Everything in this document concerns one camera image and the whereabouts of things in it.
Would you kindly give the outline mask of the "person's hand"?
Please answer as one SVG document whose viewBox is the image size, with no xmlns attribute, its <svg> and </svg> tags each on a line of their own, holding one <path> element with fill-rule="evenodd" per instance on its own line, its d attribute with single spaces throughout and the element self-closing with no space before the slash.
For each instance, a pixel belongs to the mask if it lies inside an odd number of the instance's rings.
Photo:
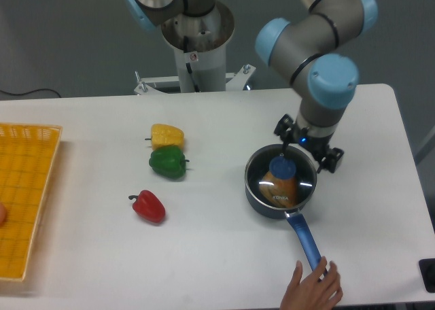
<svg viewBox="0 0 435 310">
<path fill-rule="evenodd" d="M 333 309 L 343 298 L 341 276 L 335 262 L 323 256 L 312 273 L 302 278 L 302 262 L 297 260 L 279 309 Z"/>
</svg>

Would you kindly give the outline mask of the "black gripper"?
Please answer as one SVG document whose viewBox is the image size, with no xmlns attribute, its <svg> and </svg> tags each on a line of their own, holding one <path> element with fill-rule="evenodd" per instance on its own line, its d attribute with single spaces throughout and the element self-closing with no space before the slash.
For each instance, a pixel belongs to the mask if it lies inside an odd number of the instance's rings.
<svg viewBox="0 0 435 310">
<path fill-rule="evenodd" d="M 322 171 L 328 171 L 329 173 L 335 173 L 340 167 L 344 151 L 340 148 L 331 148 L 329 142 L 335 133 L 336 125 L 328 127 L 320 126 L 305 126 L 294 123 L 293 119 L 284 114 L 278 121 L 274 134 L 282 141 L 281 153 L 285 154 L 287 147 L 291 143 L 296 143 L 306 151 L 308 151 L 312 157 L 317 160 L 319 166 L 317 173 Z"/>
</svg>

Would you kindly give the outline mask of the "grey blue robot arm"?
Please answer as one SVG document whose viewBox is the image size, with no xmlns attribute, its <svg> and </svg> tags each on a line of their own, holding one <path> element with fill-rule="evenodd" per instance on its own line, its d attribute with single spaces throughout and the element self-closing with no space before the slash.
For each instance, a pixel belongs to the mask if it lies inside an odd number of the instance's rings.
<svg viewBox="0 0 435 310">
<path fill-rule="evenodd" d="M 273 68 L 302 101 L 296 118 L 284 116 L 275 134 L 285 145 L 298 144 L 335 172 L 343 151 L 329 145 L 359 82 L 354 62 L 336 53 L 341 45 L 371 29 L 376 0 L 301 0 L 308 16 L 292 24 L 276 18 L 255 41 L 263 63 Z M 138 25 L 160 28 L 175 54 L 182 92 L 222 91 L 226 87 L 226 44 L 234 17 L 218 0 L 125 0 Z"/>
</svg>

